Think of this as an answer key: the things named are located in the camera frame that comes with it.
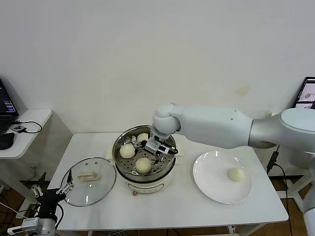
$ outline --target pot base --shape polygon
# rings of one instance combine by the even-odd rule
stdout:
[[[171,182],[172,177],[173,177],[173,169],[165,177],[152,183],[135,183],[125,178],[124,178],[124,183],[132,191],[132,193],[135,196],[137,193],[150,194],[150,193],[156,193],[164,189]]]

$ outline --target glass lid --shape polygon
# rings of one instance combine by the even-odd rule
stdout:
[[[116,180],[114,166],[100,157],[82,160],[70,170],[74,187],[65,201],[77,207],[90,206],[102,200],[110,192]],[[70,170],[65,173],[62,186],[67,182]]]

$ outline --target computer mouse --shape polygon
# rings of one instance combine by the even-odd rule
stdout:
[[[8,149],[13,145],[14,133],[0,135],[0,150]]]

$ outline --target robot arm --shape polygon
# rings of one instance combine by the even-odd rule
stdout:
[[[315,152],[314,119],[315,110],[311,109],[288,109],[273,117],[251,119],[234,109],[168,103],[154,113],[145,148],[152,153],[161,151],[161,143],[178,133],[191,141],[221,148],[271,148],[279,144]]]

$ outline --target white shelf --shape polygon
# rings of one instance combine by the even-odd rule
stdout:
[[[30,109],[25,111],[19,111],[20,116],[17,118],[19,121],[35,121],[41,126],[44,126],[48,118],[51,116],[52,111],[50,109]],[[38,125],[34,123],[22,124],[28,130],[37,130]],[[28,133],[16,133],[13,130],[8,130],[7,133],[15,133],[14,143],[12,147],[0,150],[0,159],[18,159],[24,155],[26,150],[29,148],[33,140],[36,138],[36,134]]]

